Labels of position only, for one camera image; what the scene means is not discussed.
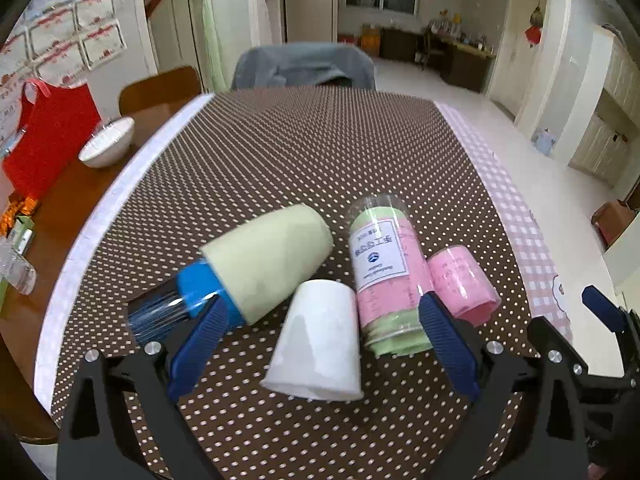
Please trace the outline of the clear jar pink green paper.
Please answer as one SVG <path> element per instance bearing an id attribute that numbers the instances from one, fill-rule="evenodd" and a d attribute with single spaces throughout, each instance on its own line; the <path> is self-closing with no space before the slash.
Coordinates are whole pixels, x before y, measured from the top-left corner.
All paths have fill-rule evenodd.
<path id="1" fill-rule="evenodd" d="M 434 284 L 404 202 L 390 194 L 360 198 L 348 222 L 364 346 L 375 356 L 430 350 L 418 307 Z"/>

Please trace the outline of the pink paper cup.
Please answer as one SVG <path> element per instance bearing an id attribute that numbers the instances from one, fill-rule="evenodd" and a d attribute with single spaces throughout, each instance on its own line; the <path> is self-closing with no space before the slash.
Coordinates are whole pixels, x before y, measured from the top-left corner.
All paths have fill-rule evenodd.
<path id="1" fill-rule="evenodd" d="M 444 248 L 427 259 L 434 291 L 454 318 L 474 327 L 487 323 L 501 299 L 468 248 Z"/>

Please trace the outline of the white paper cup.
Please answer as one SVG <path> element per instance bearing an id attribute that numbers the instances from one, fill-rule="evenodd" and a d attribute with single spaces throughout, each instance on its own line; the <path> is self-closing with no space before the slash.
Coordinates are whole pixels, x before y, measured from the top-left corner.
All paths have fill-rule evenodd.
<path id="1" fill-rule="evenodd" d="M 349 286 L 311 280 L 297 287 L 260 384 L 308 400 L 363 398 L 356 294 Z"/>

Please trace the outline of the clear spray bottle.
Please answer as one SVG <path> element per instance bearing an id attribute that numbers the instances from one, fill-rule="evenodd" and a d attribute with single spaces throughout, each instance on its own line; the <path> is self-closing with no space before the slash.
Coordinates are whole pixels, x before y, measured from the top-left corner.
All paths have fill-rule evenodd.
<path id="1" fill-rule="evenodd" d="M 1 277 L 21 295 L 30 295 L 37 281 L 37 272 L 13 245 L 2 238 L 0 244 Z"/>

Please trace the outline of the small blue bin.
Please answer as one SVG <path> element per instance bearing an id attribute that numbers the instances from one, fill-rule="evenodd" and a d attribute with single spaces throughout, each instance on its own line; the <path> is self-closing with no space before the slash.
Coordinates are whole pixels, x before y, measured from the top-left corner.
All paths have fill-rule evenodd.
<path id="1" fill-rule="evenodd" d="M 548 128 L 538 128 L 532 135 L 532 144 L 544 156 L 550 156 L 555 146 L 556 137 Z"/>

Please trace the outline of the brown polka dot tablecloth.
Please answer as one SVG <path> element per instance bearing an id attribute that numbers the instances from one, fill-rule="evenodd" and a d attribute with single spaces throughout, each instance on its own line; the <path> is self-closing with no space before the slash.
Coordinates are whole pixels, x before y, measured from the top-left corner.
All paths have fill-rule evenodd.
<path id="1" fill-rule="evenodd" d="M 200 99 L 130 162 L 82 230 L 50 303 L 65 330 L 38 398 L 64 417 L 89 349 L 129 356 L 131 298 L 200 266 L 220 278 L 242 325 L 179 401 L 228 479 L 421 479 L 470 404 L 433 352 L 359 349 L 361 399 L 313 401 L 262 386 L 293 292 L 355 289 L 349 208 L 388 193 L 424 257 L 469 249 L 501 298 L 480 334 L 527 356 L 526 326 L 570 328 L 554 264 L 523 197 L 452 107 L 344 88 L 245 90 Z"/>

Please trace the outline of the green tray with boxes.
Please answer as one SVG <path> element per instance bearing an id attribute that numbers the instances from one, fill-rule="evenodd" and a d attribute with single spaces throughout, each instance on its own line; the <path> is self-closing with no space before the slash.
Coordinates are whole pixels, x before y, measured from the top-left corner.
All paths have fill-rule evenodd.
<path id="1" fill-rule="evenodd" d="M 1 239 L 6 238 L 24 258 L 26 249 L 34 238 L 35 222 L 32 221 L 32 213 L 37 206 L 36 200 L 11 192 L 1 215 Z M 8 286 L 11 285 L 1 278 L 1 298 L 4 298 Z"/>

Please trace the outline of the blue bottle with cream sleeve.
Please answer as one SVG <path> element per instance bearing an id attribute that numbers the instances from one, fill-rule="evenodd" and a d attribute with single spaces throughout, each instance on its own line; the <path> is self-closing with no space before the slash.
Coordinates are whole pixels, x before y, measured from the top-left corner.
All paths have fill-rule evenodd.
<path id="1" fill-rule="evenodd" d="M 330 228 L 304 204 L 268 212 L 200 248 L 201 258 L 128 301 L 137 344 L 164 340 L 217 296 L 230 328 L 253 325 L 292 295 L 333 249 Z"/>

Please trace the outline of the dark wooden desk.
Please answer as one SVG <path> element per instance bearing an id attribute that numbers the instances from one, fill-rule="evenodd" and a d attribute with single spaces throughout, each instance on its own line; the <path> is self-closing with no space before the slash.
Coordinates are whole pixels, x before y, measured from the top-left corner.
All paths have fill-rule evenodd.
<path id="1" fill-rule="evenodd" d="M 476 93 L 485 90 L 496 58 L 493 53 L 430 30 L 425 35 L 425 45 L 424 66 L 436 70 L 446 84 Z"/>

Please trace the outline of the white ceramic bowl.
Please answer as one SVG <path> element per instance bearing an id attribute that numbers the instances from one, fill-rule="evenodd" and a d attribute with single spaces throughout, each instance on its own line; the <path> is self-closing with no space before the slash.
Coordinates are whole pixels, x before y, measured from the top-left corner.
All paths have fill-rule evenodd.
<path id="1" fill-rule="evenodd" d="M 127 153 L 133 136 L 134 118 L 117 118 L 93 133 L 80 150 L 78 159 L 89 168 L 112 166 Z"/>

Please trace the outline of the red gift bag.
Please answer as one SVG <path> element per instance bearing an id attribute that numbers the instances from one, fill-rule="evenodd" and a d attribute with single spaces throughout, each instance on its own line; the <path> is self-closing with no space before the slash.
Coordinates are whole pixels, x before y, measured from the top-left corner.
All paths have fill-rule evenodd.
<path id="1" fill-rule="evenodd" d="M 21 139 L 2 160 L 14 191 L 40 200 L 77 158 L 101 122 L 89 85 L 72 88 L 39 78 L 24 83 L 18 131 Z"/>

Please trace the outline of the grey covered chair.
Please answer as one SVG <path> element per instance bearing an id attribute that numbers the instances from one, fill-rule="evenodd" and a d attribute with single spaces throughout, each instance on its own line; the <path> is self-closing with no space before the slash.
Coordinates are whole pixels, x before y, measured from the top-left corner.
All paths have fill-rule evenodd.
<path id="1" fill-rule="evenodd" d="M 375 90 L 374 64 L 352 44 L 273 44 L 244 52 L 231 83 L 232 90 L 303 86 Z"/>

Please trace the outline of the brown wooden chair back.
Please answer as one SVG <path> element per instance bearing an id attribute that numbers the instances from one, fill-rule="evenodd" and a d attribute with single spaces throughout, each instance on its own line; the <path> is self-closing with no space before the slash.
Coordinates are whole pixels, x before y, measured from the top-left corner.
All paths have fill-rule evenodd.
<path id="1" fill-rule="evenodd" d="M 118 97 L 122 116 L 165 104 L 184 104 L 201 94 L 198 72 L 192 66 L 181 66 L 130 84 Z"/>

